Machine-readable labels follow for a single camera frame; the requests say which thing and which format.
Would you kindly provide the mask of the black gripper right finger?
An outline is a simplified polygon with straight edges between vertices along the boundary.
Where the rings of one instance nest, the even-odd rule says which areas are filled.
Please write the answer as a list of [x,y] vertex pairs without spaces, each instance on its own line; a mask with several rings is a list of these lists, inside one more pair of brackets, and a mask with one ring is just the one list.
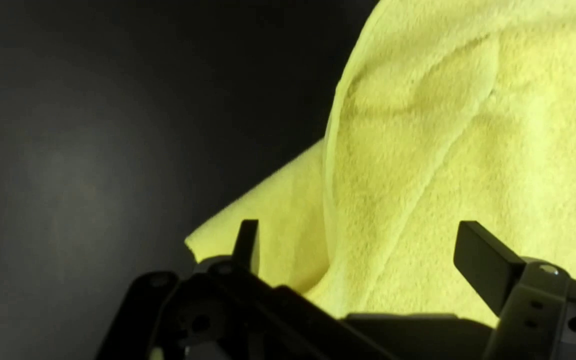
[[576,360],[576,281],[521,259],[480,222],[457,224],[454,267],[498,316],[484,360]]

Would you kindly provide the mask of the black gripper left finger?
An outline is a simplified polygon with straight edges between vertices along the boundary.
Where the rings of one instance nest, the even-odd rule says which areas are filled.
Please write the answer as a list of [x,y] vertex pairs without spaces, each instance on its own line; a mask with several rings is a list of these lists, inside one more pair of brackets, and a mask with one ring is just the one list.
[[287,287],[256,277],[258,222],[194,274],[137,277],[94,360],[395,360]]

